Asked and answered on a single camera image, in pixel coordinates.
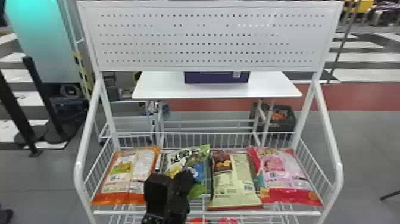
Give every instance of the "black pole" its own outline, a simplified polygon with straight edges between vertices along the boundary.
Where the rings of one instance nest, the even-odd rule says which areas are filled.
[[[28,69],[30,77],[32,77],[32,80],[35,83],[40,97],[42,97],[42,101],[52,121],[52,126],[49,127],[49,131],[45,135],[45,141],[51,144],[59,144],[71,140],[77,132],[77,127],[74,124],[62,124],[60,122],[52,103],[50,102],[50,97],[40,79],[39,73],[36,70],[35,62],[32,57],[25,56],[22,60],[26,69]]]
[[[46,107],[47,112],[49,113],[50,119],[53,121],[53,125],[57,133],[64,133],[63,127],[61,126],[61,122],[55,114],[54,108],[50,102],[49,95],[47,94],[45,87],[43,85],[42,80],[39,77],[39,73],[36,70],[35,63],[33,62],[32,57],[25,56],[22,58],[26,69],[28,69],[30,77],[32,77],[33,82],[35,83],[36,89],[42,97],[42,101]]]
[[[19,134],[15,136],[15,143],[17,145],[25,146],[28,145],[31,154],[29,157],[38,157],[42,152],[35,147],[35,142],[43,138],[47,131],[44,126],[34,126],[28,122],[24,112],[22,111],[20,105],[18,104],[15,96],[8,86],[3,74],[0,71],[0,100],[2,101],[5,109],[10,115],[11,119],[14,121]]]
[[[385,199],[388,199],[388,198],[390,198],[390,197],[396,196],[396,195],[398,195],[398,194],[400,194],[400,191],[395,191],[395,192],[393,192],[393,193],[384,195],[384,196],[380,197],[379,199],[380,199],[381,201],[383,201],[383,200],[385,200]]]

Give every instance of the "chip bag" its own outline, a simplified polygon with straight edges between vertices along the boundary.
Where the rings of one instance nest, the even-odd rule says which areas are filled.
[[[145,204],[143,183],[154,171],[160,151],[157,146],[116,151],[92,204]]]
[[[248,147],[263,203],[284,202],[322,206],[301,170],[294,150]]]
[[[212,199],[208,210],[261,209],[246,153],[212,151]]]
[[[197,183],[204,181],[204,162],[208,159],[210,145],[183,148],[167,154],[165,175],[174,178],[181,170],[189,169]]]

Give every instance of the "crosswalk marking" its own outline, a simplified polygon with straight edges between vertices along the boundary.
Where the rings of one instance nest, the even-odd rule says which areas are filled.
[[[33,82],[26,69],[2,69],[1,72],[8,83]]]
[[[335,38],[343,38],[344,36],[345,36],[345,33],[335,33]],[[358,39],[358,37],[349,33],[347,35],[347,39]]]
[[[0,36],[0,45],[11,42],[17,39],[17,35],[15,33],[9,33],[7,35]]]
[[[48,120],[29,120],[30,125],[44,125]],[[0,142],[14,142],[14,137],[19,133],[12,120],[0,120]]]
[[[44,106],[39,93],[36,91],[15,91],[13,93],[21,107]]]
[[[394,33],[376,33],[376,35],[379,35],[379,36],[384,37],[384,38],[391,39],[393,41],[400,42],[400,36],[396,35]]]
[[[327,61],[334,61],[335,57],[336,53],[329,53]],[[400,53],[341,53],[339,61],[400,62]]]
[[[340,48],[341,42],[336,41],[330,44],[331,48]],[[383,48],[382,46],[369,41],[346,42],[344,48]]]
[[[5,57],[0,58],[3,63],[22,63],[22,58],[26,56],[24,53],[15,52]]]
[[[400,69],[335,69],[342,82],[400,82]]]

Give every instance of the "green snack bag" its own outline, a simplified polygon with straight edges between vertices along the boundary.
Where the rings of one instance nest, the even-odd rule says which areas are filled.
[[[165,175],[174,178],[182,170],[190,170],[196,180],[193,188],[187,196],[192,200],[206,192],[204,187],[205,166],[210,154],[210,145],[200,145],[182,148],[167,155],[167,170]]]
[[[190,190],[189,194],[187,195],[187,200],[191,201],[193,199],[196,199],[198,196],[204,194],[206,191],[205,187],[203,184],[196,183]]]

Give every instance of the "pegboard panel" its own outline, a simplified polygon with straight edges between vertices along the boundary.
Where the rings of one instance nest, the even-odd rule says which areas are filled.
[[[338,1],[80,1],[100,70],[317,71]]]

